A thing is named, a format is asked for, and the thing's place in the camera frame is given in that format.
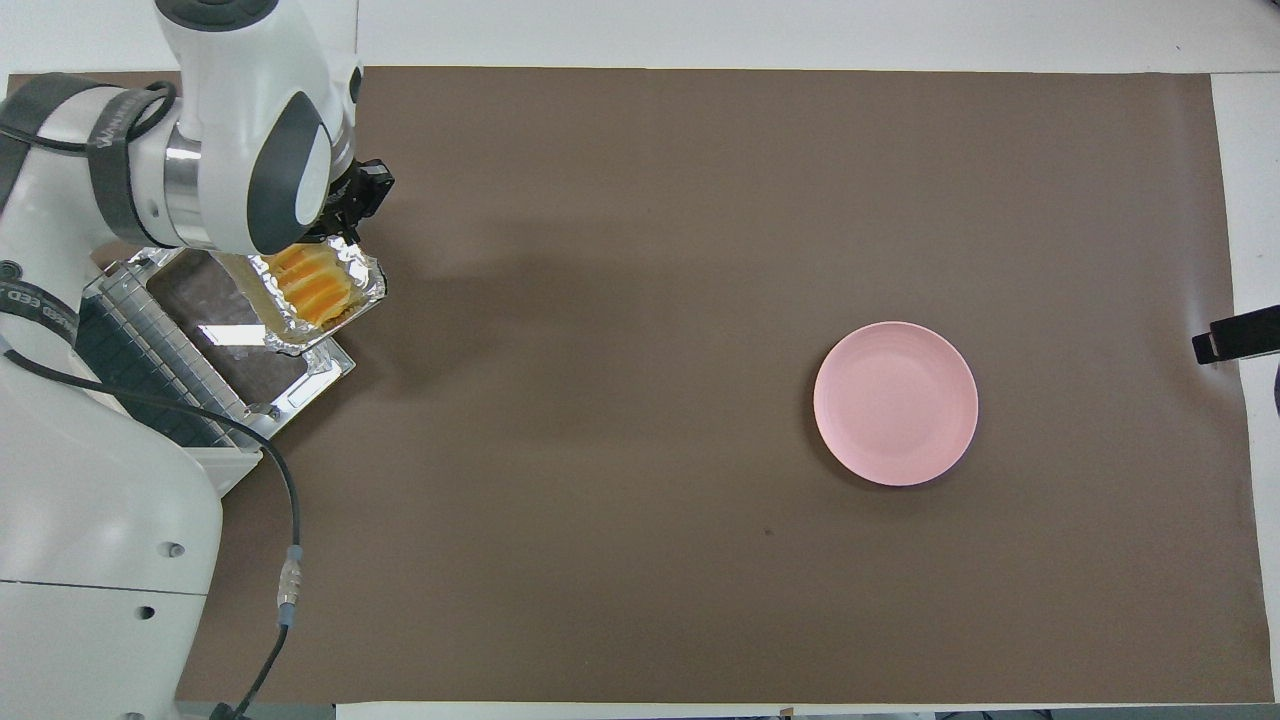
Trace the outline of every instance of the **cable connector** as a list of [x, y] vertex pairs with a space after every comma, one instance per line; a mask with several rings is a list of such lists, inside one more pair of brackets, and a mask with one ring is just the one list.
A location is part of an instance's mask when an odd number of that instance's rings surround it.
[[298, 605], [298, 594], [302, 593], [302, 546], [291, 544], [284, 556], [284, 565], [280, 566], [280, 587], [276, 594], [276, 605], [280, 606], [279, 624], [289, 628], [293, 625], [293, 614]]

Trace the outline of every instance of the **plate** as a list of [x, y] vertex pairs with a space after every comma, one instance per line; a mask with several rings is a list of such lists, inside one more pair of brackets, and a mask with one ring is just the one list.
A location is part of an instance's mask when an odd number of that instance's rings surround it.
[[978, 386], [938, 333], [900, 322], [849, 333], [827, 354], [813, 392], [818, 432], [858, 475], [914, 486], [956, 464], [978, 428]]

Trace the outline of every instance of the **black cable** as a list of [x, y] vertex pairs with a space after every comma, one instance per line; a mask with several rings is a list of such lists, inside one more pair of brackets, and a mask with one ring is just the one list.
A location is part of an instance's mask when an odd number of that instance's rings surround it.
[[[133, 127], [129, 128], [129, 132], [125, 136], [129, 142], [142, 137], [143, 135], [150, 132], [151, 128], [160, 124], [160, 120], [163, 120], [164, 117], [169, 114], [169, 110], [173, 109], [173, 104], [178, 100], [178, 87], [169, 81], [160, 79], [152, 82], [146, 88], [152, 92], [163, 90], [164, 96], [160, 99], [160, 106], [156, 108], [154, 113], [151, 113], [150, 115], [146, 117], [146, 119], [136, 123]], [[42, 147], [45, 150], [50, 150], [52, 152], [60, 152], [63, 155], [83, 155], [86, 152], [86, 145], [83, 142], [67, 142], [64, 140], [52, 140], [49, 137], [41, 137], [38, 135], [23, 132], [18, 128], [12, 128], [4, 124], [0, 124], [0, 135], [10, 140], [17, 140], [18, 142], [26, 145]]]
[[248, 692], [244, 693], [244, 700], [236, 706], [236, 714], [232, 717], [243, 717], [244, 711], [257, 697], [257, 691], [262, 689], [262, 683], [266, 682], [268, 673], [271, 671], [271, 665], [275, 665], [275, 659], [280, 656], [280, 648], [284, 647], [284, 638], [289, 635], [289, 626], [280, 625], [280, 634], [275, 637], [275, 647], [271, 648], [271, 653], [266, 656], [266, 662], [262, 664], [262, 669], [257, 671], [257, 678], [253, 680], [253, 685], [250, 687]]
[[252, 438], [253, 442], [259, 443], [262, 447], [262, 451], [266, 452], [268, 456], [270, 456], [273, 462], [275, 462], [275, 466], [279, 468], [280, 477], [284, 479], [284, 489], [288, 491], [289, 493], [289, 514], [292, 515], [293, 544], [302, 544], [302, 512], [298, 506], [298, 488], [293, 483], [293, 473], [289, 471], [289, 466], [284, 462], [284, 456], [280, 455], [280, 451], [275, 447], [275, 445], [273, 445], [271, 441], [262, 437], [262, 434], [255, 430], [253, 428], [238, 420], [233, 420], [225, 415], [219, 415], [218, 413], [214, 413], [211, 410], [205, 410], [204, 407], [197, 407], [195, 405], [187, 405], [186, 402], [179, 402], [177, 400], [169, 400], [166, 397], [156, 397], [154, 395], [134, 392], [132, 389], [124, 389], [119, 387], [111, 387], [109, 384], [99, 383], [95, 380], [86, 380], [84, 378], [77, 375], [69, 375], [67, 373], [58, 372], [52, 368], [46, 368], [45, 365], [41, 365], [40, 363], [28, 359], [26, 355], [22, 355], [17, 350], [8, 350], [4, 354], [4, 356], [12, 360], [15, 365], [22, 368], [23, 370], [40, 375], [45, 379], [74, 386], [82, 389], [91, 389], [93, 392], [105, 392], [106, 395], [114, 395], [115, 397], [132, 400], [134, 402], [145, 402], [147, 405], [155, 405], [156, 407], [165, 407], [168, 410], [177, 410], [179, 413], [189, 413], [192, 415], [198, 415], [201, 418], [205, 418], [206, 420], [212, 420], [215, 423], [227, 425], [234, 430], [244, 433], [246, 436]]

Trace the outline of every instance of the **brown tabletop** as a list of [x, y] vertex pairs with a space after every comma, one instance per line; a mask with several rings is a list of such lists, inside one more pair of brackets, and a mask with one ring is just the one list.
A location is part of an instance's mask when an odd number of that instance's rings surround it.
[[[283, 436], [307, 584], [266, 701], [1270, 701], [1207, 77], [375, 68], [390, 299]], [[886, 489], [817, 436], [847, 332], [982, 415]], [[273, 637], [262, 466], [179, 697]]]

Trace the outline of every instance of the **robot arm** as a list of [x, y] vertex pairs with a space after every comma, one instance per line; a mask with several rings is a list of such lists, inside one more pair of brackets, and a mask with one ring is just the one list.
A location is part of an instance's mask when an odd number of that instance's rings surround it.
[[[155, 6], [183, 99], [58, 76], [0, 105], [5, 717], [177, 717], [218, 553], [221, 509], [204, 469], [47, 379], [73, 372], [90, 251], [115, 238], [242, 255], [308, 233], [353, 240], [392, 183], [380, 163], [353, 161], [358, 63], [325, 56], [297, 0]], [[271, 657], [298, 555], [282, 574]]]
[[317, 220], [352, 165], [362, 69], [320, 50], [293, 0], [156, 0], [182, 68], [183, 102], [164, 151], [165, 245], [270, 255]]

